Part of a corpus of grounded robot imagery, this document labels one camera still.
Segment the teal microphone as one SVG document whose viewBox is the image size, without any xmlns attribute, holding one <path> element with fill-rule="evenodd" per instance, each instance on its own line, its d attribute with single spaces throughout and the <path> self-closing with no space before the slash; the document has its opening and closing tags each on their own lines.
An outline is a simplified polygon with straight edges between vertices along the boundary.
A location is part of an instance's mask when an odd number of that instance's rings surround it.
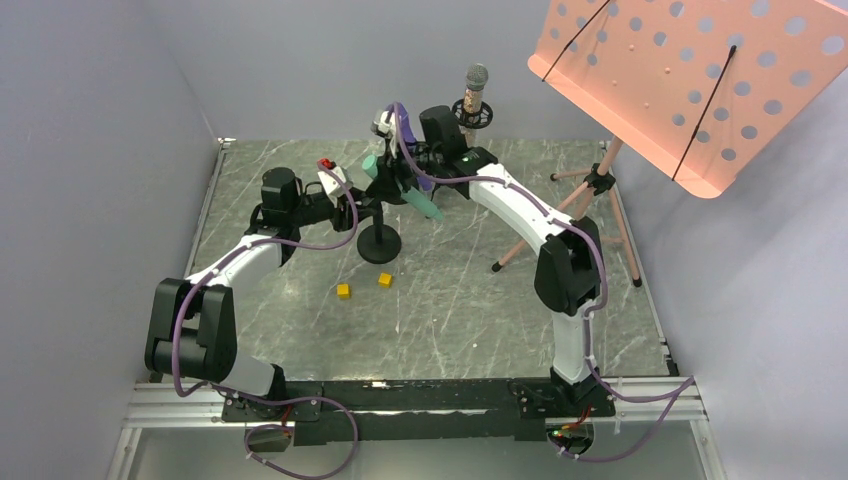
<svg viewBox="0 0 848 480">
<path fill-rule="evenodd" d="M 371 179 L 366 188 L 368 196 L 392 205 L 407 204 L 428 219 L 444 219 L 443 213 L 425 194 L 419 178 L 404 161 L 390 154 L 369 155 L 363 160 L 361 168 Z"/>
</svg>

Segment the round-base mic stand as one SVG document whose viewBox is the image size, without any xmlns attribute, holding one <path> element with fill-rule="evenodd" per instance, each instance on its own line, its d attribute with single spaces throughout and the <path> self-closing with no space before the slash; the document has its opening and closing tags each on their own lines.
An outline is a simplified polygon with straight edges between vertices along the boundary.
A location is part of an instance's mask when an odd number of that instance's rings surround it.
<svg viewBox="0 0 848 480">
<path fill-rule="evenodd" d="M 371 220 L 357 238 L 360 257 L 371 264 L 387 264 L 400 253 L 402 240 L 399 233 L 384 222 L 383 202 L 390 192 L 379 182 L 372 181 L 358 201 L 358 220 Z"/>
</svg>

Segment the tripod stand with shock mount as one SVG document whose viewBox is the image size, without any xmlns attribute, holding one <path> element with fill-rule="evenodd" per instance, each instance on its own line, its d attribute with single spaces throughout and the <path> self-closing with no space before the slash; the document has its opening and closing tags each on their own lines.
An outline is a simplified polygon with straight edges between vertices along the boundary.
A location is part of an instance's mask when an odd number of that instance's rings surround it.
<svg viewBox="0 0 848 480">
<path fill-rule="evenodd" d="M 487 128 L 493 119 L 493 110 L 486 102 L 482 102 L 476 111 L 469 112 L 465 108 L 465 102 L 457 100 L 452 105 L 451 112 L 456 117 L 460 127 L 470 130 Z"/>
</svg>

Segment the rhinestone glitter microphone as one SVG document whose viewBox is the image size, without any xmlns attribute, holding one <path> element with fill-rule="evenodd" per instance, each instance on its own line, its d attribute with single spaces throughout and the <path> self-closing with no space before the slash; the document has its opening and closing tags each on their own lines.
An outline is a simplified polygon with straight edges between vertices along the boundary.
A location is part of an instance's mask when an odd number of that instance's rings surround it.
<svg viewBox="0 0 848 480">
<path fill-rule="evenodd" d="M 466 89 L 463 97 L 465 108 L 469 112 L 476 111 L 483 101 L 483 90 L 488 82 L 489 73 L 487 68 L 481 63 L 472 64 L 466 72 Z M 473 146 L 476 141 L 477 132 L 479 130 L 470 130 L 463 128 L 463 133 L 466 143 L 469 147 Z"/>
</svg>

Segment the purple microphone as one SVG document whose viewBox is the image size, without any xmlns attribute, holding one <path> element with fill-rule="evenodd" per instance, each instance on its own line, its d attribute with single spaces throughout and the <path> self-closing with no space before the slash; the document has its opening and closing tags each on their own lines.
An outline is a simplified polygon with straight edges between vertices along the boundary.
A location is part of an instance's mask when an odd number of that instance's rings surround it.
<svg viewBox="0 0 848 480">
<path fill-rule="evenodd" d="M 410 126 L 409 115 L 406 108 L 399 103 L 396 108 L 396 113 L 399 116 L 399 130 L 402 135 L 403 141 L 410 153 L 415 151 L 417 147 L 417 139 L 414 136 L 413 130 Z M 425 179 L 424 177 L 417 177 L 418 185 L 424 192 L 432 193 L 434 190 L 434 184 Z"/>
</svg>

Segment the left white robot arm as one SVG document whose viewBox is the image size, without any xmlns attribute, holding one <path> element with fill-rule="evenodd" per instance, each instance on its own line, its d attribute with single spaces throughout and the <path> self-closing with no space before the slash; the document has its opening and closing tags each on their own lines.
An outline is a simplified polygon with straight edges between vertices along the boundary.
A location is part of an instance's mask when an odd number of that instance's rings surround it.
<svg viewBox="0 0 848 480">
<path fill-rule="evenodd" d="M 240 350 L 237 300 L 304 248 L 301 228 L 328 222 L 352 236 L 361 221 L 382 213 L 380 201 L 351 186 L 340 166 L 323 159 L 318 168 L 317 192 L 287 167 L 266 171 L 261 201 L 238 244 L 211 266 L 156 286 L 144 351 L 149 371 L 214 384 L 261 404 L 288 400 L 283 368 Z"/>
</svg>

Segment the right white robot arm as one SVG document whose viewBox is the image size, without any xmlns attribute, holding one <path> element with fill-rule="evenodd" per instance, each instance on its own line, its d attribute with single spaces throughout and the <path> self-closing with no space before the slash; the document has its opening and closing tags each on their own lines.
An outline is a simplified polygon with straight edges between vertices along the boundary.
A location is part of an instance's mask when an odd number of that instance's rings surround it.
<svg viewBox="0 0 848 480">
<path fill-rule="evenodd" d="M 416 141 L 405 108 L 393 103 L 375 117 L 400 175 L 455 189 L 487 208 L 515 231 L 536 256 L 534 291 L 551 315 L 554 354 L 550 378 L 534 390 L 518 384 L 524 414 L 547 417 L 611 417 L 610 393 L 594 357 L 591 321 L 608 298 L 597 225 L 574 220 L 519 183 L 484 147 L 471 147 L 455 114 L 440 105 L 420 116 L 424 139 Z"/>
</svg>

